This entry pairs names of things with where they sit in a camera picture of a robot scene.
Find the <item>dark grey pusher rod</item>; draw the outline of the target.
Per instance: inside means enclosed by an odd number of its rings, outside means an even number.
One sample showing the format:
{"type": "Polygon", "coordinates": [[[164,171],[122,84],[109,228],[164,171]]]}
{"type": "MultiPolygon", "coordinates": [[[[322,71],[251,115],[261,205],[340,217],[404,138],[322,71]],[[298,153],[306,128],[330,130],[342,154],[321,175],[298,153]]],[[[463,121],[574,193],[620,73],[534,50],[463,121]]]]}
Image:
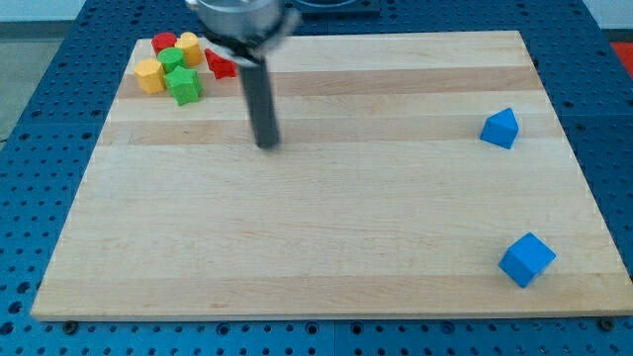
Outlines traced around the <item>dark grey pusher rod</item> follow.
{"type": "Polygon", "coordinates": [[[273,91],[265,58],[238,68],[255,145],[274,149],[280,143],[273,91]]]}

